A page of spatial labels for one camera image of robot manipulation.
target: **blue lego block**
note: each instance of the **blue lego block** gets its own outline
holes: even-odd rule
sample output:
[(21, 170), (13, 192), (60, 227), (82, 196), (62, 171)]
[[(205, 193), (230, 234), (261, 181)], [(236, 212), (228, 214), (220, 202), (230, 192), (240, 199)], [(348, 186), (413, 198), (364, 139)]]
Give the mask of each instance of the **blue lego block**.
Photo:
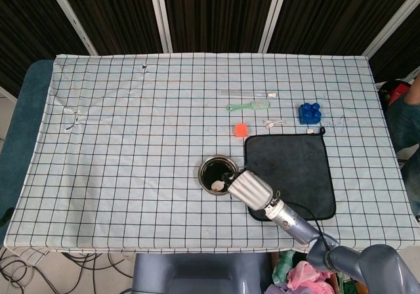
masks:
[(313, 125), (321, 121), (320, 105), (315, 102), (312, 105), (305, 102), (299, 106), (299, 121), (301, 125)]

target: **black cloth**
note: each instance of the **black cloth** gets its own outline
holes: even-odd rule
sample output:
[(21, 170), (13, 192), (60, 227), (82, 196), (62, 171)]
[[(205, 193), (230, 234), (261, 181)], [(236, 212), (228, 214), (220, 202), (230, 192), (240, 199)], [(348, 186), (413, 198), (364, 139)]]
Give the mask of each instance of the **black cloth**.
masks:
[[(245, 168), (267, 182), (300, 216), (313, 220), (335, 214), (335, 197), (326, 147), (320, 133), (257, 135), (245, 141)], [(248, 208), (257, 220), (269, 221), (264, 210)]]

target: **orange eraser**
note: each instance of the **orange eraser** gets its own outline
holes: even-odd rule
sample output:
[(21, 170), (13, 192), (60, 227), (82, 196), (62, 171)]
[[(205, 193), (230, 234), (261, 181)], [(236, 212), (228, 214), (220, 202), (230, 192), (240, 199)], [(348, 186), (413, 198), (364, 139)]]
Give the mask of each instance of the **orange eraser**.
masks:
[(235, 124), (235, 137), (245, 138), (248, 135), (248, 127), (246, 123)]

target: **white clip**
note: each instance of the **white clip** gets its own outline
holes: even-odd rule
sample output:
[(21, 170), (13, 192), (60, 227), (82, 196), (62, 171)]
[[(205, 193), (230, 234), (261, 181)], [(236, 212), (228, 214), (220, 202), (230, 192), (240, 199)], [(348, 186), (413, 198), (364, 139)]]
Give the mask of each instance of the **white clip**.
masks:
[(279, 127), (280, 125), (284, 125), (286, 123), (284, 120), (263, 120), (262, 122), (268, 130), (275, 126)]

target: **green comb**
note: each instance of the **green comb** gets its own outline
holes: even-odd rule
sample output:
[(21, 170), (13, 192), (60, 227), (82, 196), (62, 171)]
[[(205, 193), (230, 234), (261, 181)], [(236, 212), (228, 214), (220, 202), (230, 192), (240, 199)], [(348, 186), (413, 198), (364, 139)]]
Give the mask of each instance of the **green comb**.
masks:
[(263, 109), (269, 109), (270, 102), (268, 100), (254, 100), (250, 102), (249, 104), (244, 105), (227, 105), (226, 110), (228, 112), (233, 112), (234, 110), (239, 109), (253, 109), (253, 110), (263, 110)]

